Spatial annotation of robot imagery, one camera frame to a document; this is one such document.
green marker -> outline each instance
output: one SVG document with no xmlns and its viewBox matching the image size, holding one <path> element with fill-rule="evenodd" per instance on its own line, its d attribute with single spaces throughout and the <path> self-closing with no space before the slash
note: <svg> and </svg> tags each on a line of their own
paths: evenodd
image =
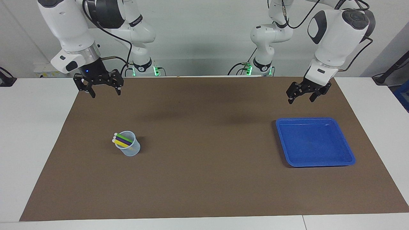
<svg viewBox="0 0 409 230">
<path fill-rule="evenodd" d="M 119 138 L 122 138 L 122 139 L 124 139 L 124 140 L 126 140 L 126 141 L 129 141 L 129 142 L 133 143 L 133 140 L 130 140 L 129 138 L 126 138 L 126 137 L 122 136 L 122 135 L 119 134 L 119 133 L 114 133 L 114 136 L 117 136 L 117 137 L 119 137 Z"/>
</svg>

clear plastic cup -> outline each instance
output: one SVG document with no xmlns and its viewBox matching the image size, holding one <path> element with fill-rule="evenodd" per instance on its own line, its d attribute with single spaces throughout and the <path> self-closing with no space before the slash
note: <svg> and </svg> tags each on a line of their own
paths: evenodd
<svg viewBox="0 0 409 230">
<path fill-rule="evenodd" d="M 121 147 L 117 144 L 115 144 L 115 146 L 119 148 L 126 156 L 135 156 L 136 154 L 138 154 L 141 150 L 141 145 L 139 144 L 138 140 L 136 140 L 135 134 L 131 131 L 124 131 L 120 134 L 130 140 L 133 140 L 132 145 L 126 148 Z"/>
</svg>

marker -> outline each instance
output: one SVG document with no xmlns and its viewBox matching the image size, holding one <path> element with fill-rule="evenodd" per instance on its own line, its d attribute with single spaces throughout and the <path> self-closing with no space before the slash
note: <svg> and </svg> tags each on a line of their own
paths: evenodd
<svg viewBox="0 0 409 230">
<path fill-rule="evenodd" d="M 115 140 L 115 139 L 113 139 L 112 142 L 119 145 L 119 146 L 121 146 L 122 148 L 128 148 L 129 147 L 129 145 L 124 144 L 124 143 L 122 143 L 122 142 L 120 142 L 118 140 Z"/>
<path fill-rule="evenodd" d="M 124 140 L 124 139 L 122 139 L 122 138 L 120 138 L 120 137 L 118 137 L 118 136 L 116 136 L 116 137 L 114 136 L 114 139 L 116 139 L 116 140 L 118 140 L 118 141 L 120 141 L 120 142 L 122 142 L 122 143 L 124 143 L 124 144 L 127 144 L 127 145 L 129 145 L 129 146 L 132 145 L 131 142 L 126 141 L 126 140 Z"/>
<path fill-rule="evenodd" d="M 119 134 L 119 133 L 114 133 L 114 136 L 117 136 L 117 137 L 119 137 L 119 138 L 122 138 L 123 140 L 126 140 L 126 141 L 128 141 L 128 142 L 133 143 L 133 140 L 130 140 L 129 138 L 126 138 L 126 137 L 122 136 L 122 135 Z"/>
</svg>

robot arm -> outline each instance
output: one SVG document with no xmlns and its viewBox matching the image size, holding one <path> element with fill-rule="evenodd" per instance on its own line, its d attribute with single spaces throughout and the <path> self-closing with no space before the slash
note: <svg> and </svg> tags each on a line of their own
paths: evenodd
<svg viewBox="0 0 409 230">
<path fill-rule="evenodd" d="M 98 27 L 130 41 L 130 64 L 141 74 L 156 74 L 154 61 L 144 43 L 155 40 L 153 28 L 143 20 L 134 0 L 38 0 L 38 7 L 62 50 L 51 64 L 63 73 L 79 69 L 74 76 L 78 90 L 95 97 L 92 85 L 107 84 L 121 94 L 124 80 L 118 70 L 108 72 L 102 63 L 95 39 L 89 32 L 86 14 Z M 130 48 L 130 44 L 117 38 Z"/>
<path fill-rule="evenodd" d="M 155 73 L 154 62 L 144 44 L 156 38 L 156 32 L 144 20 L 135 0 L 84 0 L 85 8 L 93 22 L 106 31 L 132 43 L 130 64 L 138 75 Z M 82 0 L 77 0 L 82 9 Z M 130 44 L 116 38 L 118 42 L 130 48 Z"/>
<path fill-rule="evenodd" d="M 95 39 L 75 1 L 38 0 L 38 7 L 62 47 L 51 64 L 63 73 L 78 68 L 81 74 L 74 76 L 74 82 L 78 90 L 88 92 L 92 97 L 95 97 L 92 86 L 102 84 L 114 87 L 120 95 L 124 80 L 118 70 L 106 70 Z"/>
<path fill-rule="evenodd" d="M 308 35 L 318 49 L 303 81 L 293 82 L 287 90 L 289 103 L 305 93 L 312 93 L 311 102 L 325 95 L 331 87 L 329 80 L 359 43 L 366 39 L 368 29 L 368 16 L 356 9 L 318 12 L 308 26 Z"/>
<path fill-rule="evenodd" d="M 307 1 L 317 3 L 319 0 Z M 290 12 L 292 3 L 293 0 L 272 0 L 269 15 L 273 23 L 253 28 L 251 39 L 257 49 L 251 65 L 255 74 L 268 74 L 274 56 L 271 44 L 291 39 L 293 29 L 288 25 L 287 13 Z M 294 82 L 287 90 L 291 104 L 296 97 L 308 92 L 313 93 L 311 101 L 326 94 L 331 87 L 328 81 L 375 27 L 372 12 L 368 10 L 364 14 L 356 10 L 361 8 L 356 0 L 320 0 L 319 3 L 334 9 L 320 11 L 310 21 L 308 34 L 318 45 L 318 49 L 303 82 Z"/>
<path fill-rule="evenodd" d="M 287 10 L 291 9 L 293 1 L 284 0 Z M 271 44 L 285 42 L 292 38 L 293 29 L 285 24 L 281 0 L 271 2 L 269 16 L 273 20 L 272 24 L 256 26 L 250 34 L 252 42 L 257 46 L 254 59 L 250 63 L 254 74 L 267 75 L 270 71 L 274 57 L 274 48 Z"/>
</svg>

blue tray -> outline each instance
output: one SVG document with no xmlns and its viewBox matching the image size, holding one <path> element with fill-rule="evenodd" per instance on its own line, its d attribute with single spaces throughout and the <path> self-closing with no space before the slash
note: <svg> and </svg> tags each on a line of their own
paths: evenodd
<svg viewBox="0 0 409 230">
<path fill-rule="evenodd" d="M 409 81 L 399 87 L 399 89 L 397 89 L 393 94 L 403 105 L 403 107 L 409 111 Z"/>
<path fill-rule="evenodd" d="M 355 156 L 333 118 L 281 118 L 276 125 L 285 158 L 293 167 L 355 164 Z"/>
</svg>

